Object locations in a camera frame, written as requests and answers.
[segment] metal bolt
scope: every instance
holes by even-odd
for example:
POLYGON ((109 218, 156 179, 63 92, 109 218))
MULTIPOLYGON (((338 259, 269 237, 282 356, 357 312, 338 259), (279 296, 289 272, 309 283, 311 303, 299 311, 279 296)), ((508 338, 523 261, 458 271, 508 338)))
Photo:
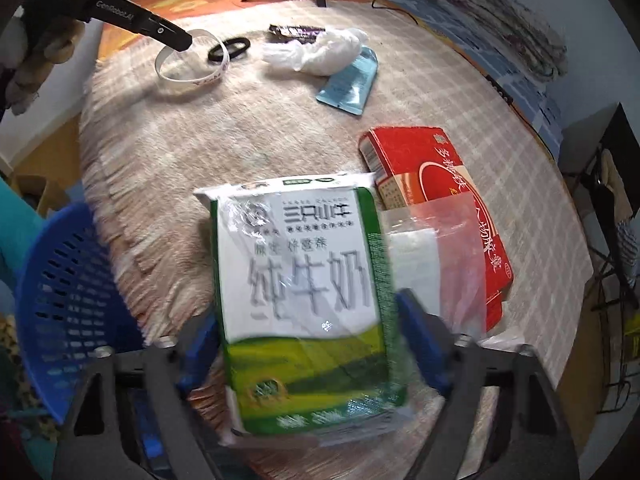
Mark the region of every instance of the metal bolt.
POLYGON ((110 346, 98 346, 98 348, 94 350, 94 355, 98 359, 101 359, 103 357, 109 357, 110 355, 113 355, 115 353, 116 351, 110 346))
POLYGON ((165 335, 154 341, 154 345, 158 348, 171 348, 172 346, 175 346, 176 343, 177 341, 172 335, 165 335))
POLYGON ((533 348, 533 346, 531 345, 522 345, 520 347, 520 349, 518 350, 518 352, 520 353, 520 355, 524 355, 527 357, 535 357, 536 355, 536 349, 533 348))
POLYGON ((463 348, 469 346, 473 339, 466 334, 460 334, 454 343, 456 346, 462 346, 463 348))

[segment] wooden floor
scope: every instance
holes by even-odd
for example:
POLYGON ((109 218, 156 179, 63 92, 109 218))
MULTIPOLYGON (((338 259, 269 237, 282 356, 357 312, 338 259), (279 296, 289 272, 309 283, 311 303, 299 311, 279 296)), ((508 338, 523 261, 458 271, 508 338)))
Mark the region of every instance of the wooden floor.
POLYGON ((574 346, 558 384, 558 396, 578 455, 587 444, 596 413, 602 408, 604 376, 609 374, 602 359, 600 315, 591 311, 597 299, 594 290, 582 304, 574 346))

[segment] brand logo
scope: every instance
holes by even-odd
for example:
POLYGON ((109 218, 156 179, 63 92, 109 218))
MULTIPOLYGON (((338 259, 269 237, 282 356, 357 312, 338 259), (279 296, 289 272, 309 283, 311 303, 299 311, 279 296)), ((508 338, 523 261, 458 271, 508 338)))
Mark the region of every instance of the brand logo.
POLYGON ((250 227, 260 227, 269 222, 269 213, 262 204, 247 202, 241 211, 244 223, 250 227))
POLYGON ((109 12, 112 12, 113 14, 117 14, 118 16, 122 16, 126 20, 130 21, 133 19, 133 14, 131 14, 130 12, 127 12, 126 10, 122 10, 122 9, 119 9, 118 7, 114 7, 112 5, 106 4, 102 0, 98 0, 95 6, 104 10, 108 10, 109 12))

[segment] green and white milk carton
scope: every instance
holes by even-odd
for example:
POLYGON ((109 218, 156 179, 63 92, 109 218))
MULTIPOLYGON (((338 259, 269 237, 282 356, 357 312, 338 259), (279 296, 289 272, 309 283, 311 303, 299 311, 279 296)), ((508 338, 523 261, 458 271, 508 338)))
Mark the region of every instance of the green and white milk carton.
POLYGON ((372 186, 372 174, 329 174, 194 192, 210 205, 236 431, 398 426, 406 380, 372 186))

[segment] white plastic bag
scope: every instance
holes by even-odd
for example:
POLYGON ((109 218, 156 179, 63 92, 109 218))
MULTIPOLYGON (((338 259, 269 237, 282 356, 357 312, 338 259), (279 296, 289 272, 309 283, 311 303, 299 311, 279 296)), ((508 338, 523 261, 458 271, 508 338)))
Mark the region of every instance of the white plastic bag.
POLYGON ((410 287, 453 333, 486 332, 484 252, 471 193, 380 213, 394 286, 410 287))
POLYGON ((368 39, 359 28, 327 28, 318 34, 315 43, 266 43, 262 46, 262 60, 276 68, 333 75, 353 63, 368 39))

